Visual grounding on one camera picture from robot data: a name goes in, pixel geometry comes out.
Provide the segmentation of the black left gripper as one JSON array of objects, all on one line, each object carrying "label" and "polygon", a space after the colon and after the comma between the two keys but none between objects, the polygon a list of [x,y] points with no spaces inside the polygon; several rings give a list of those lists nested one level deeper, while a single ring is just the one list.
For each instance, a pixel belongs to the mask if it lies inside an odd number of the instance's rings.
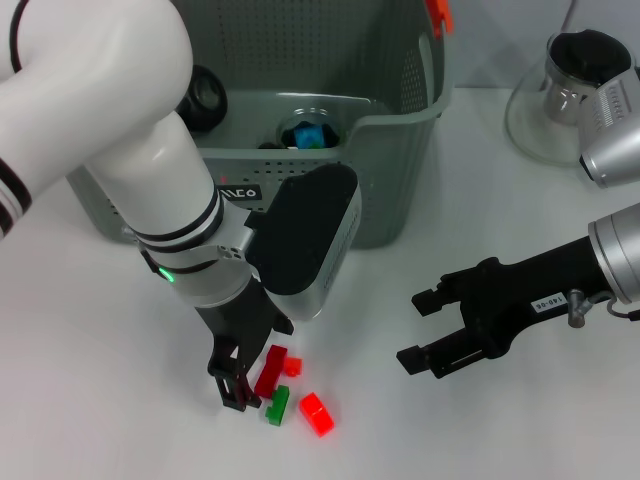
[{"label": "black left gripper", "polygon": [[272,331],[291,335],[293,322],[271,301],[259,282],[250,282],[231,301],[196,311],[213,335],[208,373],[215,380],[225,407],[245,411],[259,408],[247,371],[253,366]]}]

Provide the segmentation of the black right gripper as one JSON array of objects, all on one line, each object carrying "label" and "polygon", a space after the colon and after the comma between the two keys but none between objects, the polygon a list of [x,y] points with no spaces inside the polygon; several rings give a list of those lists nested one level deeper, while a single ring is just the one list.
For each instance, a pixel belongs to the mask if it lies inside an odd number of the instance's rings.
[{"label": "black right gripper", "polygon": [[572,290],[588,297],[609,289],[587,237],[511,265],[489,258],[470,275],[446,274],[435,289],[412,296],[421,316],[460,301],[465,328],[431,344],[400,350],[396,358],[409,375],[430,371],[440,379],[505,355],[522,331],[567,313],[565,304],[540,308],[541,300]]}]

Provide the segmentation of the dark red long brick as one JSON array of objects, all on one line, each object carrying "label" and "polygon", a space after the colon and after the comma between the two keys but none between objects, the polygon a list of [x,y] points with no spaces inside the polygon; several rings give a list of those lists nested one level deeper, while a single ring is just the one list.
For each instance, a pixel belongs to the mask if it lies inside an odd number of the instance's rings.
[{"label": "dark red long brick", "polygon": [[265,399],[271,399],[276,383],[283,371],[288,350],[285,347],[272,345],[266,355],[263,369],[254,385],[254,393]]}]

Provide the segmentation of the green toy brick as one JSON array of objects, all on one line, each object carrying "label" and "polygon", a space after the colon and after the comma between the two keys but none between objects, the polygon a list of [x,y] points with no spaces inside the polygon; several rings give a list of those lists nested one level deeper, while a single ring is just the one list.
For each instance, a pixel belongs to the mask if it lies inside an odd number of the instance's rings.
[{"label": "green toy brick", "polygon": [[265,411],[265,417],[270,425],[281,425],[289,397],[290,389],[286,385],[279,385],[273,392],[272,403]]}]

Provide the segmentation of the orange red slope brick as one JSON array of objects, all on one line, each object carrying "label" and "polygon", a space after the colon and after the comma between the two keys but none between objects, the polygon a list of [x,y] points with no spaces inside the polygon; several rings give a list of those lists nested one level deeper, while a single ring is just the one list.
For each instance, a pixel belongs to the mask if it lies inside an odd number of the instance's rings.
[{"label": "orange red slope brick", "polygon": [[323,437],[334,429],[335,422],[331,414],[315,392],[300,400],[299,410],[318,437]]}]

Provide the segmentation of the blue square toy plate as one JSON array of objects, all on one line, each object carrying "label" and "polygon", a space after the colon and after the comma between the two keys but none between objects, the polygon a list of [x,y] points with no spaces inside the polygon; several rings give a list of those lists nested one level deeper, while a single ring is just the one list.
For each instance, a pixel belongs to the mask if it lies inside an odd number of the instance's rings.
[{"label": "blue square toy plate", "polygon": [[295,128],[293,134],[297,149],[307,150],[313,142],[321,142],[325,145],[324,132],[319,125]]}]

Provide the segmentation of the glass teacup black sleeve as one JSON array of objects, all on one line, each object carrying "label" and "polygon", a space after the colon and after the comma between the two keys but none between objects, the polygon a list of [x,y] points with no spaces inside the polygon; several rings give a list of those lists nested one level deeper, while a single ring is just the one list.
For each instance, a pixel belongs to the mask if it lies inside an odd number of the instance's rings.
[{"label": "glass teacup black sleeve", "polygon": [[227,94],[219,78],[208,68],[194,65],[189,86],[176,108],[187,129],[192,134],[206,134],[224,120],[227,110]]},{"label": "glass teacup black sleeve", "polygon": [[327,110],[321,108],[296,109],[286,112],[272,121],[264,138],[257,144],[258,149],[302,150],[295,146],[293,131],[298,127],[319,125],[325,138],[325,148],[338,147],[345,135],[341,124]]}]

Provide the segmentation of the grey perforated storage basket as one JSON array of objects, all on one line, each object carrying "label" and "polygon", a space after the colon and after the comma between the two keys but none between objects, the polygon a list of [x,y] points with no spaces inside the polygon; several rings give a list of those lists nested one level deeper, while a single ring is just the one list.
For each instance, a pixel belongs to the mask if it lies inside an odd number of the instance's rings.
[{"label": "grey perforated storage basket", "polygon": [[[196,137],[220,191],[266,210],[280,184],[324,164],[359,179],[354,246],[402,230],[436,119],[452,88],[452,34],[437,39],[424,0],[172,0],[194,61],[221,81],[224,120]],[[258,149],[273,120],[321,108],[345,131],[331,149]]]}]

